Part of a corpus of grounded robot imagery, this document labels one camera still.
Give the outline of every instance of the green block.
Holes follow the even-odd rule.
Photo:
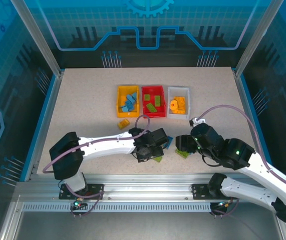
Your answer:
[[[144,101],[149,101],[149,100],[150,100],[149,94],[144,94]]]
[[[155,107],[160,107],[161,106],[161,96],[155,96],[154,97],[154,100],[155,100]]]
[[[156,108],[153,106],[153,104],[149,103],[146,105],[150,113],[155,113],[157,112]]]
[[[155,158],[153,158],[153,160],[157,161],[158,163],[160,163],[162,161],[162,156],[157,156]]]
[[[184,159],[186,159],[189,156],[189,153],[186,151],[180,151],[180,150],[176,149],[175,152]]]

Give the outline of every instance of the enclosure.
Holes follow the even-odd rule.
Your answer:
[[[117,93],[129,85],[138,93],[131,115],[120,108],[129,88]],[[153,130],[189,134],[188,120],[230,104],[249,116],[259,142],[232,110],[206,122],[224,138],[261,145],[286,174],[286,0],[0,0],[0,240],[286,240],[286,223],[246,201],[233,214],[241,220],[200,210],[212,201],[194,200],[190,187],[213,173],[258,183],[196,154],[182,159],[175,139],[161,162],[130,154],[84,161],[87,182],[104,184],[105,194],[93,213],[73,219],[59,181],[42,172],[49,149],[67,132],[116,135],[123,117],[132,127],[145,107],[142,87],[156,85],[164,112],[151,118]],[[180,92],[188,114],[175,116],[169,104]]]

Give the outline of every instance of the beige table surface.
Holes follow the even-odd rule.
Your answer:
[[[190,118],[200,116],[208,108],[230,104],[243,109],[233,78],[228,67],[158,67],[158,68],[83,68],[66,69],[46,137],[38,167],[49,163],[49,149],[66,133],[76,132],[79,137],[102,137],[120,133],[116,117],[117,85],[163,85],[167,100],[168,86],[190,88]],[[220,108],[205,116],[207,124],[223,138],[239,138],[253,145],[249,126],[245,118],[232,109]],[[135,118],[128,118],[130,125],[122,132],[134,127]],[[146,120],[138,127],[143,128]],[[130,154],[116,154],[84,161],[81,171],[87,174],[190,174],[232,172],[222,167],[208,167],[199,154],[183,159],[174,151],[175,137],[189,134],[187,120],[152,118],[150,130],[164,128],[174,137],[160,163],[154,160],[138,163]],[[207,159],[209,164],[215,162]]]

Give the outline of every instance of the plastic bin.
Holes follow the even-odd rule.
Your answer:
[[[136,93],[136,102],[134,110],[123,112],[121,106],[125,105],[126,95]],[[117,88],[117,101],[116,101],[116,114],[118,118],[137,118],[139,116],[139,88],[137,85],[118,86]]]
[[[185,114],[173,113],[170,109],[170,102],[174,97],[185,97]],[[184,119],[189,120],[191,112],[190,96],[188,87],[169,86],[167,95],[167,118],[169,119]]]
[[[149,94],[149,100],[144,100],[144,95]],[[154,97],[161,96],[161,106],[155,106]],[[142,87],[142,103],[143,103],[143,113],[150,118],[164,118],[166,117],[166,102],[164,98],[164,90],[162,86],[143,86]],[[147,108],[147,104],[153,104],[157,112],[150,112]]]

